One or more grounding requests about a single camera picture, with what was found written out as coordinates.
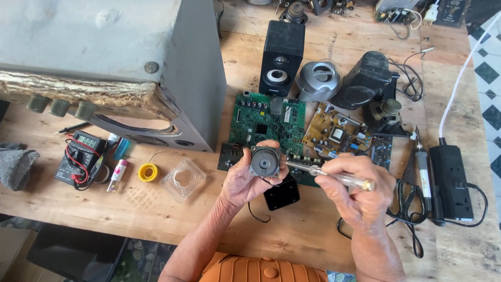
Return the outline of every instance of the orange shirt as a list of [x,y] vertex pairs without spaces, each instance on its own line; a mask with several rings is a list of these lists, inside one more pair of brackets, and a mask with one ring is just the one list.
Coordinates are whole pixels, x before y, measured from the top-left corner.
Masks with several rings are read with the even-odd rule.
[[245,257],[215,253],[199,282],[327,282],[325,270],[276,261],[270,257]]

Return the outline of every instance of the wooden workbench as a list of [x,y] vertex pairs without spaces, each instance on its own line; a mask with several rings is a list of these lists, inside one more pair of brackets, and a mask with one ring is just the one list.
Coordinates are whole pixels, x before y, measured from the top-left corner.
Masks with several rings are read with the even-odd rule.
[[[435,45],[423,59],[414,56],[411,65],[425,83],[424,98],[411,102],[398,94],[402,103],[404,127],[421,129],[426,145],[438,143],[438,124],[457,74],[470,48],[465,29],[421,27],[409,39],[398,40],[385,24],[373,22],[372,8],[355,7],[344,17],[325,13],[319,17],[308,11],[303,64],[330,58],[347,73],[367,51],[376,50],[402,63],[405,58]],[[257,91],[268,21],[276,19],[271,6],[250,6],[243,0],[225,1],[221,19],[221,50],[228,83],[219,143],[228,138],[235,96],[243,90]],[[405,29],[396,26],[397,31]],[[399,79],[399,86],[405,79]],[[309,103],[307,122],[317,104]],[[122,236],[178,244],[212,207],[226,172],[216,170],[218,154],[165,150],[152,160],[161,175],[172,170],[184,157],[192,159],[207,179],[183,204],[176,203],[155,183],[142,183],[137,169],[159,149],[136,146],[119,192],[107,193],[106,186],[95,185],[85,192],[53,178],[63,157],[62,134],[53,132],[79,121],[72,117],[57,118],[23,110],[12,104],[0,123],[0,142],[24,142],[40,152],[31,181],[23,192],[0,187],[0,213],[90,229]],[[459,281],[481,279],[499,281],[499,230],[487,157],[485,133],[478,102],[474,72],[465,71],[456,100],[445,124],[444,136],[449,144],[461,148],[469,182],[478,184],[487,195],[489,212],[477,228],[447,225],[435,227],[426,221],[416,227],[424,247],[424,258],[412,253],[412,240],[407,227],[397,223],[388,231],[398,247],[409,281]],[[89,127],[85,131],[107,138],[107,132]],[[411,143],[395,138],[390,173],[401,177]],[[262,224],[244,208],[225,234],[218,251],[287,259],[330,270],[354,273],[350,241],[336,231],[339,214],[335,205],[319,188],[300,187],[301,200],[270,213],[264,198],[252,201],[258,216],[270,214],[272,220]],[[475,216],[482,209],[481,198],[472,193]]]

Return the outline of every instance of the black bookshelf speaker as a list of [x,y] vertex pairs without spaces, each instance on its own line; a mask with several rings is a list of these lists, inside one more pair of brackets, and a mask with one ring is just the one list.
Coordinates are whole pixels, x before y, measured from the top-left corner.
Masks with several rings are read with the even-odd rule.
[[342,109],[358,109],[381,92],[391,82],[391,76],[384,54],[369,51],[343,77],[341,88],[331,98],[331,103]]
[[259,93],[287,97],[305,50],[305,25],[270,21]]

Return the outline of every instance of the electrical outlet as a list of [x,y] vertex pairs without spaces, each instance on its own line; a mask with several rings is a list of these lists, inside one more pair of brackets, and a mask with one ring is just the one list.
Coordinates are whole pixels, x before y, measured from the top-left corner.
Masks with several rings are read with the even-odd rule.
[[443,217],[455,220],[473,220],[473,210],[468,188],[456,187],[465,183],[461,150],[453,145],[439,145],[429,149],[435,185],[441,198]]

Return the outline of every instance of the white power plug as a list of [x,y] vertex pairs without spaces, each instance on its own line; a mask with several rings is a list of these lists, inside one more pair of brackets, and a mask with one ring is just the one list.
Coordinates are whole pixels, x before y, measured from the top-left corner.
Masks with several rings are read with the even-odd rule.
[[426,22],[430,22],[431,26],[431,24],[433,24],[433,22],[437,20],[437,14],[438,14],[438,5],[431,4],[428,10],[426,11],[426,14],[424,15],[423,18],[424,24],[426,25]]

